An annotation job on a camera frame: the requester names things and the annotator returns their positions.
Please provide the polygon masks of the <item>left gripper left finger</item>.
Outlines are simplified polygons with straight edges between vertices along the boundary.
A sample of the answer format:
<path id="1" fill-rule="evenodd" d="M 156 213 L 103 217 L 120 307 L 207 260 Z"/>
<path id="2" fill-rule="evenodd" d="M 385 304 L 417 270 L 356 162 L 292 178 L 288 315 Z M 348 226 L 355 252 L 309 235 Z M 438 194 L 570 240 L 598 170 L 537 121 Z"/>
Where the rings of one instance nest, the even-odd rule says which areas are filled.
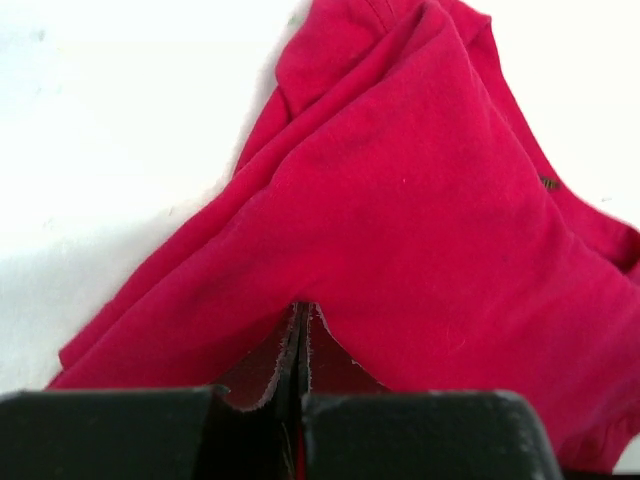
<path id="1" fill-rule="evenodd" d="M 206 386 L 2 395 L 2 478 L 295 478 L 302 315 Z"/>

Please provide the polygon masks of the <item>crimson t-shirt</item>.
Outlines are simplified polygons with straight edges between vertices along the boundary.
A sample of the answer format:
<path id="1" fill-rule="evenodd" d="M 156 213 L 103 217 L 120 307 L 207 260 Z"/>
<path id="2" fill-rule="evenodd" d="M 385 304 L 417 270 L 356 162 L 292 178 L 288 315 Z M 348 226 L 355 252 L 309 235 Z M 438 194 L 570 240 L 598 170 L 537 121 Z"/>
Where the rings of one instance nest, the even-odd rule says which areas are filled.
<path id="1" fill-rule="evenodd" d="M 297 302 L 395 391 L 509 390 L 561 465 L 639 432 L 639 234 L 558 178 L 460 1 L 315 1 L 222 191 L 60 352 L 55 389 L 199 386 Z"/>

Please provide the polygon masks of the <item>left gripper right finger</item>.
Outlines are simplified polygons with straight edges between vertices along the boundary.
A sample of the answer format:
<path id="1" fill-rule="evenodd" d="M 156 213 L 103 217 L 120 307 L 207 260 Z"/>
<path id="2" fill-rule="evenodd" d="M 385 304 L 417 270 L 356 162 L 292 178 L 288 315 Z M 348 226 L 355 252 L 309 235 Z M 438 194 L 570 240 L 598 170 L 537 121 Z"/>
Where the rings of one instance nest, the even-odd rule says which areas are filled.
<path id="1" fill-rule="evenodd" d="M 559 479 L 530 405 L 504 391 L 391 393 L 333 339 L 321 309 L 301 317 L 308 479 Z"/>

